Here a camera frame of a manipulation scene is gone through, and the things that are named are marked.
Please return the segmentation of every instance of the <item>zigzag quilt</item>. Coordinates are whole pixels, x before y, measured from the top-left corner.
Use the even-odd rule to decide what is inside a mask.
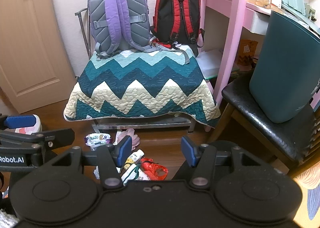
[[[64,110],[67,121],[156,117],[172,112],[215,126],[220,110],[188,46],[178,52],[126,50],[96,61],[93,56]]]

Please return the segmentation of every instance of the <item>blue gripper pad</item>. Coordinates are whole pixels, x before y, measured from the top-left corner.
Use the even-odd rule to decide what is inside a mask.
[[[34,117],[33,115],[8,116],[4,121],[4,125],[8,129],[32,127],[35,124],[36,124],[36,117]]]
[[[188,165],[190,167],[196,167],[200,160],[198,147],[188,137],[184,136],[181,138],[181,151]]]
[[[132,139],[130,136],[125,136],[115,146],[115,156],[117,156],[116,166],[123,167],[132,150]]]

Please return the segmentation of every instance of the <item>purple shoulder strap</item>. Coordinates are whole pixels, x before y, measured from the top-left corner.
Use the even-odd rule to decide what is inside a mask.
[[[106,21],[111,38],[111,45],[106,51],[107,54],[113,53],[118,48],[121,41],[121,25],[116,0],[104,0]]]
[[[140,46],[132,40],[131,36],[131,24],[130,24],[130,15],[129,15],[129,8],[127,0],[116,0],[120,25],[121,25],[121,32],[124,39],[135,49],[140,51],[146,51],[151,49],[151,46]]]

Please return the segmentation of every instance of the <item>black chair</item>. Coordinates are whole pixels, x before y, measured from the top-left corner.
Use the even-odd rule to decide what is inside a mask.
[[[270,121],[249,92],[249,72],[222,90],[228,102],[208,142],[216,141],[231,118],[235,119],[282,163],[295,177],[320,161],[320,109],[307,104],[297,116],[284,123]]]

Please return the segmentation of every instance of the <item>wooden door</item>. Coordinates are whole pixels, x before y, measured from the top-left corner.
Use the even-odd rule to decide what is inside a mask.
[[[74,84],[52,0],[0,0],[0,87],[17,111],[68,99]]]

